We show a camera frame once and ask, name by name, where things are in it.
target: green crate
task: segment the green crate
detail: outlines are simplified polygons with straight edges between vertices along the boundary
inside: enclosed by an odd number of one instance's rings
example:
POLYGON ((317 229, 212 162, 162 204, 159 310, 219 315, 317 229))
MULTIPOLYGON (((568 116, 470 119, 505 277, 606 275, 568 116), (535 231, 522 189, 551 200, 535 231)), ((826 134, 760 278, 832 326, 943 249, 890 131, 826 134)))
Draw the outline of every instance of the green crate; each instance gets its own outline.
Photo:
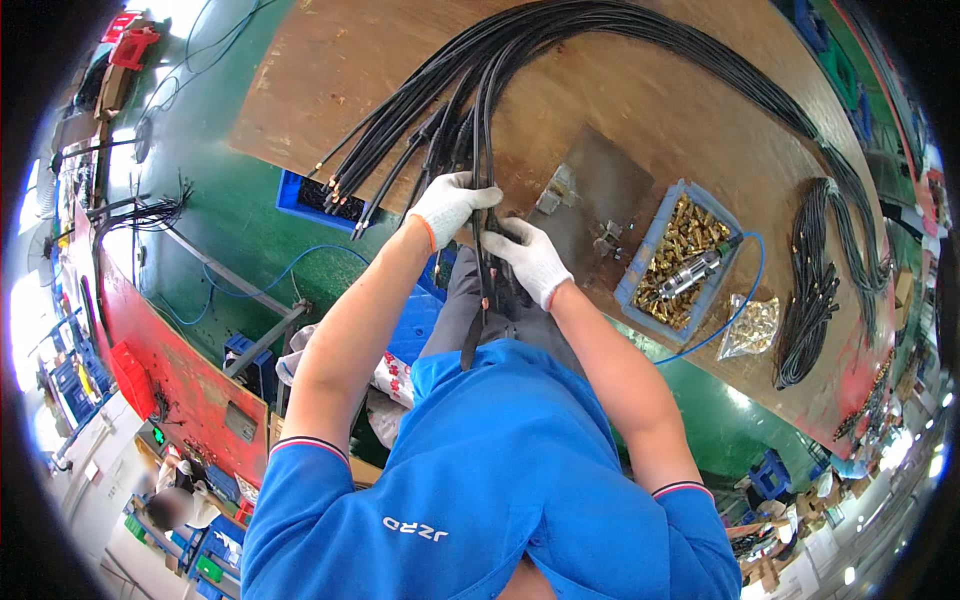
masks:
POLYGON ((140 540, 140 543, 147 543, 147 530, 140 525, 133 515, 127 515, 127 520, 125 520, 123 524, 127 528, 127 531, 140 540))
POLYGON ((201 556, 197 560, 197 570, 202 571, 210 581, 217 584, 224 578, 224 570, 206 556, 201 556))
POLYGON ((820 63, 827 71, 827 76, 833 83, 840 98, 840 104, 847 110, 856 110, 857 84, 859 78, 856 75, 856 69, 853 63, 847 58, 847 54, 840 47, 833 37, 830 38, 830 47, 826 52, 819 55, 820 63))

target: red plastic bin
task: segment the red plastic bin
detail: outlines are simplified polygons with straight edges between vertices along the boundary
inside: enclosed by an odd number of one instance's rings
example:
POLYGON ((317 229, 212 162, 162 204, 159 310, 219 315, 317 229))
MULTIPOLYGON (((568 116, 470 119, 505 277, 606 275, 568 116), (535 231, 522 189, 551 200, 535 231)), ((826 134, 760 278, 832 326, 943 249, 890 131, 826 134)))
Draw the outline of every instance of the red plastic bin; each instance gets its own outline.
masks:
POLYGON ((120 35, 120 40, 117 42, 116 48, 110 51, 110 58, 108 60, 110 64, 139 71, 143 68, 143 65, 140 64, 140 59, 143 58, 143 53, 147 50, 147 46, 158 39, 160 39, 160 34, 155 32, 151 27, 128 29, 120 35))
POLYGON ((251 504, 247 498, 241 497, 239 510, 233 518, 245 525, 249 525, 251 516, 253 516, 253 504, 251 504))
POLYGON ((110 357, 113 359, 113 376, 116 377, 120 393, 136 415, 145 420, 156 411, 154 388, 147 370, 136 360, 126 342, 111 348, 110 357))
POLYGON ((100 41, 105 44, 117 43, 120 35, 123 34, 124 30, 126 30, 140 14, 140 11, 126 11, 114 16, 113 20, 110 21, 110 26, 107 27, 107 32, 100 38, 100 41))

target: factory floor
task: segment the factory floor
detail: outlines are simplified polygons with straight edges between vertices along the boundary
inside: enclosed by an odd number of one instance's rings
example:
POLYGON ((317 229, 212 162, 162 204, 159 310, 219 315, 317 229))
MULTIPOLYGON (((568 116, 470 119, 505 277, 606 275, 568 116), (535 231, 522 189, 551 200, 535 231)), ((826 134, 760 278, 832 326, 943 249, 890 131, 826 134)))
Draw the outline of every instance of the factory floor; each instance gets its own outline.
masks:
MULTIPOLYGON (((169 14, 167 6, 188 3, 150 2, 155 20, 169 14)), ((135 165, 130 152, 115 149, 110 164, 109 199, 139 189, 153 195, 175 195, 178 174, 194 181, 194 193, 178 224, 180 232, 204 252, 257 286, 279 276, 301 252, 318 244, 350 247, 372 257, 396 226, 390 215, 372 228, 362 241, 351 243, 341 231, 326 228, 275 209, 281 170, 271 164, 234 152, 228 145, 233 121, 244 102, 256 66, 263 58, 274 31, 294 0, 277 0, 259 11, 232 48, 196 81, 183 86, 166 111, 155 115, 154 143, 143 165, 135 165)), ((182 60, 185 38, 199 6, 170 16, 171 31, 148 58, 148 66, 133 81, 124 110, 115 120, 115 139, 132 137, 132 128, 156 84, 171 64, 182 60)), ((215 1, 206 8, 190 40, 190 51, 210 43, 237 23, 248 3, 215 1)), ((210 57, 191 60, 200 70, 210 57)), ((168 81, 156 95, 167 98, 174 89, 168 81)), ((142 234, 147 247, 145 264, 134 268, 129 231, 112 234, 107 247, 128 275, 136 270, 143 296, 182 321, 193 321, 209 298, 201 263, 163 234, 142 234)), ((314 303, 304 324, 321 318, 325 310, 360 274, 363 265, 347 252, 325 249, 313 252, 285 277, 270 295, 290 304, 299 296, 314 303)), ((234 332, 256 339, 276 323, 278 316, 251 299, 232 298, 217 292, 203 317, 193 325, 174 324, 210 361, 222 361, 222 344, 234 332)), ((627 327, 631 339, 651 358, 667 351, 627 327)), ((735 480, 758 462, 763 451, 775 448, 793 478, 793 488, 808 485, 813 466, 806 446, 810 439, 723 381, 683 360, 661 368, 684 416, 687 439, 701 470, 735 480)))

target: plastic bag of brass parts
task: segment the plastic bag of brass parts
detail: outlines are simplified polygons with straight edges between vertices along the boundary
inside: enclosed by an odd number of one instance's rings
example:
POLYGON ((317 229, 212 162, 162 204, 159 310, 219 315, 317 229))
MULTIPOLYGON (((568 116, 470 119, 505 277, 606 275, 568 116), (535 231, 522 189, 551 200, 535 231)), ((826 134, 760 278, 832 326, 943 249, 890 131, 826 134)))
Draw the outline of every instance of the plastic bag of brass parts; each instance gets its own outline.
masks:
MULTIPOLYGON (((745 299, 739 294, 730 296, 731 317, 745 299)), ((766 302, 747 302, 740 316, 724 331, 717 360, 766 351, 773 345, 779 326, 780 300, 774 297, 766 302)))
POLYGON ((696 281, 676 298, 660 300, 657 291, 689 258, 716 250, 730 230, 709 212, 691 202, 686 194, 677 199, 663 239, 636 288, 633 305, 677 331, 690 322, 690 310, 700 296, 705 279, 696 281))

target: hand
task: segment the hand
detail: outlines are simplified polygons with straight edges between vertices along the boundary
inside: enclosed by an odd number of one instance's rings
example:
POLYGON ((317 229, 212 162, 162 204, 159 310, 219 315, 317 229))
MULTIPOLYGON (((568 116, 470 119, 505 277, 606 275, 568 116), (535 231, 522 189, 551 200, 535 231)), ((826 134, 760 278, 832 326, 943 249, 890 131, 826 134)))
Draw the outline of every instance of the hand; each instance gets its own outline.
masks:
POLYGON ((498 187, 468 189, 472 180, 470 171, 437 177, 407 213, 408 220, 416 217, 426 225, 432 251, 445 248, 467 222, 471 212, 496 206, 503 200, 503 192, 498 187))
POLYGON ((568 279, 572 281, 573 275, 557 255, 553 242, 541 229, 517 217, 501 219, 500 226, 517 235, 520 244, 511 242, 499 233, 484 231, 480 238, 484 249, 509 262, 520 285, 530 292, 540 308, 549 312, 557 287, 568 279))

